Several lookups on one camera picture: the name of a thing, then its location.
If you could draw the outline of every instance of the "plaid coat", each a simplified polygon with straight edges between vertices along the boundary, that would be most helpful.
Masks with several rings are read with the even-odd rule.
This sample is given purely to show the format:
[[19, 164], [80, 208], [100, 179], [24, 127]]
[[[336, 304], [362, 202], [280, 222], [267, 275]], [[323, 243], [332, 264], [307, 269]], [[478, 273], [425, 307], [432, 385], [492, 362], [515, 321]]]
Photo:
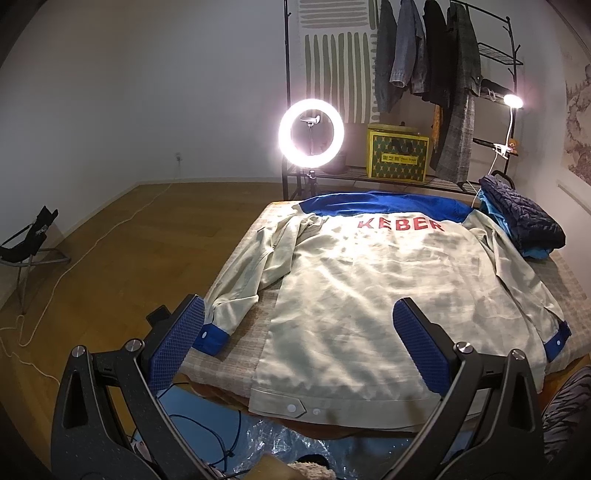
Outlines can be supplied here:
[[451, 107], [444, 112], [440, 148], [433, 152], [431, 168], [441, 179], [461, 183], [468, 178], [474, 138], [474, 96], [480, 95], [482, 74], [476, 34], [470, 14], [463, 5], [450, 5], [447, 30], [456, 75]]

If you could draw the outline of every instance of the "blue gripper pad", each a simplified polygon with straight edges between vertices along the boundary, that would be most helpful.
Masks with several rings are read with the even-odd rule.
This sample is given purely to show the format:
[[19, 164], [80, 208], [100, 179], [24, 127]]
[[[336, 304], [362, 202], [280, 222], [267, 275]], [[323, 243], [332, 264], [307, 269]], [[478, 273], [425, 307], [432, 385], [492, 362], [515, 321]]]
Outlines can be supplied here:
[[427, 388], [443, 397], [452, 384], [450, 364], [418, 318], [419, 314], [420, 310], [418, 312], [411, 310], [407, 301], [398, 300], [392, 311], [394, 328], [427, 384]]
[[173, 313], [175, 316], [178, 318], [150, 359], [147, 384], [153, 395], [170, 386], [199, 335], [205, 321], [203, 299], [195, 295], [182, 311]]

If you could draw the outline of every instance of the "tiger print fabric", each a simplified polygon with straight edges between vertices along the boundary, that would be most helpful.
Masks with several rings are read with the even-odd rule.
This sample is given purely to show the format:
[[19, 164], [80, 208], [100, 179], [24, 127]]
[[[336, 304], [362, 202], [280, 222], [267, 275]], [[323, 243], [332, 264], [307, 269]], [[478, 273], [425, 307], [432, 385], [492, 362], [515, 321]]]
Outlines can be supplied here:
[[591, 365], [570, 377], [542, 415], [544, 455], [551, 461], [591, 407]]

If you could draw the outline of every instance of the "jacket sleeve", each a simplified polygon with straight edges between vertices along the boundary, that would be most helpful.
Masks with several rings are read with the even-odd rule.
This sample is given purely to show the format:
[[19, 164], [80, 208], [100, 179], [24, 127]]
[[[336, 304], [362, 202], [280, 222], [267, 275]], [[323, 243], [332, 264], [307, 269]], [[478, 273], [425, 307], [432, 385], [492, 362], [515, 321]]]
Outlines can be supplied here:
[[258, 302], [257, 292], [290, 272], [302, 233], [314, 235], [321, 225], [321, 217], [296, 212], [257, 231], [207, 293], [205, 325], [193, 347], [217, 355]]
[[571, 334], [558, 302], [491, 218], [475, 210], [463, 225], [484, 247], [496, 276], [534, 325], [551, 362]]
[[417, 58], [417, 35], [413, 0], [402, 0], [398, 14], [396, 32], [396, 53], [390, 82], [398, 88], [406, 88], [413, 76], [414, 63]]

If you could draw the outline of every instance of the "wire shelf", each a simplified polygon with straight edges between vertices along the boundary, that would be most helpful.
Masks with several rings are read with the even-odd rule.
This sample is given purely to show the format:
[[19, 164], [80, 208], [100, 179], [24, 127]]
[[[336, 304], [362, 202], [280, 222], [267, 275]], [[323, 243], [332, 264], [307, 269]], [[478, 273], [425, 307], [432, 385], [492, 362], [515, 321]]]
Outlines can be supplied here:
[[[480, 55], [487, 59], [497, 61], [503, 65], [513, 66], [513, 57], [498, 48], [491, 47], [483, 42], [478, 42], [478, 50], [480, 51]], [[523, 62], [515, 59], [515, 64], [517, 66], [522, 66]]]
[[[464, 195], [475, 195], [476, 191], [480, 188], [480, 185], [477, 182], [463, 182], [460, 184], [455, 184], [450, 181], [442, 180], [437, 178], [433, 175], [427, 175], [425, 178], [425, 183], [410, 183], [407, 181], [397, 181], [397, 180], [390, 180], [390, 179], [371, 179], [367, 176], [367, 172], [365, 167], [347, 167], [347, 171], [344, 173], [326, 173], [322, 170], [315, 170], [314, 171], [317, 179], [333, 179], [333, 180], [348, 180], [348, 181], [366, 181], [371, 183], [383, 183], [383, 184], [390, 184], [390, 185], [398, 185], [402, 187], [414, 187], [419, 189], [428, 189], [428, 190], [438, 190], [440, 192], [451, 192], [451, 193], [459, 193]], [[305, 177], [304, 172], [302, 169], [291, 166], [287, 171], [288, 177]], [[322, 190], [326, 190], [327, 186], [322, 185]]]

